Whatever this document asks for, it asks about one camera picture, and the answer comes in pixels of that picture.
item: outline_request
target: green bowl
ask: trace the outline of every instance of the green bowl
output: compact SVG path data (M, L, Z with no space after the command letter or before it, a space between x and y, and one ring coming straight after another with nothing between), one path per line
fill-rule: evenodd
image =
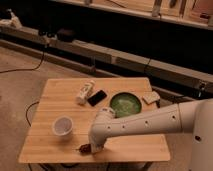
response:
M112 97L110 107L115 111L116 117L134 115L141 112L141 101L131 93L122 92Z

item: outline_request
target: shelf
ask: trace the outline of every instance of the shelf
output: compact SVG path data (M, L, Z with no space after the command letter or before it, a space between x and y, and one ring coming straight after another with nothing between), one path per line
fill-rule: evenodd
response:
M199 85L200 81L203 81L208 83L205 91L211 94L213 93L212 74L184 68L166 62L150 59L148 57L127 53L80 40L74 40L73 42L62 42L57 40L56 37L51 39L47 38L46 36L41 37L38 36L38 30L28 27L15 29L13 27L0 26L0 30L2 34L31 41L40 45L45 45L48 42L51 48L84 56L89 59L112 64L114 66L129 69L139 73L144 73L144 69L146 68L146 74L150 76L184 85L193 89L198 89L198 86L195 86L195 84ZM19 45L12 45L11 43L7 47L11 48L12 46L15 46L15 49L21 48Z
M190 26L200 29L213 30L213 27L209 27L207 23L197 22L190 17L190 12L194 3L194 0L187 0L184 15L179 14L181 2L177 2L176 6L172 9L168 8L169 0L163 0L161 6L161 17L152 17L152 8L154 0L94 0L90 5L86 5L83 0L50 0L58 3L66 3L70 5L76 5L91 9L104 10L108 12L115 12L135 17L141 17L151 20L164 21L168 23L174 23L184 26Z

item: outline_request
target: wire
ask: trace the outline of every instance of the wire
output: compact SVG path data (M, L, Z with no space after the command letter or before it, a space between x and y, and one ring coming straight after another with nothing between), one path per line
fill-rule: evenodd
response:
M28 118L28 111L30 110L30 108L31 108L32 106L34 106L34 105L36 105L36 104L38 104L38 103L39 103L39 101L32 103L32 104L27 108L27 110L26 110L25 117L26 117L26 120L27 120L27 123L29 124L29 126L31 126L31 123L30 123L29 118Z
M125 6L119 4L119 3L115 2L115 1L112 1L112 0L105 0L105 1L111 2L111 3L117 5L117 6L121 7L121 8L126 8Z
M162 20L162 14L159 12L160 21Z
M157 108L160 108L160 100L156 101Z
M11 70L6 70L6 71L0 71L0 74L4 74L4 73L8 73L8 72L16 72L16 71L35 71L35 70L37 70L37 69L41 66L41 64L43 63L43 61L44 61L44 56L45 56L45 51L43 51L41 60L40 60L39 64L38 64L35 68L29 68L29 69L11 69Z
M148 171L149 168L152 166L153 162L146 162L145 165L143 166L142 170L143 171Z
M173 96L173 99L172 99L172 104L176 103L177 102L177 99L182 99L186 97L186 95L181 95L181 96Z
M51 170L52 167L48 166L47 164L38 164L44 171Z
M28 163L28 167L29 167L29 170L30 170L30 171L33 171L33 169L32 169L32 167L31 167L30 163Z
M91 57L91 72L95 73L96 72L96 60L95 57Z

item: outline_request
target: floor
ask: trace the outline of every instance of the floor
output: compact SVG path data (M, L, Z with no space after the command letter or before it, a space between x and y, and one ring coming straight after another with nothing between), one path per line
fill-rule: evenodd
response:
M33 68L39 63L28 55L0 47L0 71L16 68ZM39 100L45 82L49 78L92 77L72 69L64 68L49 62L44 62L36 71L11 72L0 74L0 171L28 171L26 164L18 163L18 156L29 126L25 119L27 107ZM161 100L161 105L170 102ZM36 105L29 110L29 118L33 117ZM171 160L169 162L156 162L149 171L187 171L190 161L191 135L166 135ZM80 164L70 170L75 171L103 171L107 164ZM54 165L56 170L63 169ZM109 165L110 171L140 170L141 163L113 163ZM33 171L42 170L37 164L32 164Z

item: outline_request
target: small box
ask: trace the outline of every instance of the small box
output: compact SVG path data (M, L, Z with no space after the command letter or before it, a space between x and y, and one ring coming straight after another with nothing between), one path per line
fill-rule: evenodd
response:
M63 42L72 42L75 38L75 32L68 29L60 29L57 32L57 38Z
M151 104L160 100L160 95L156 91L143 95L142 99L147 103Z

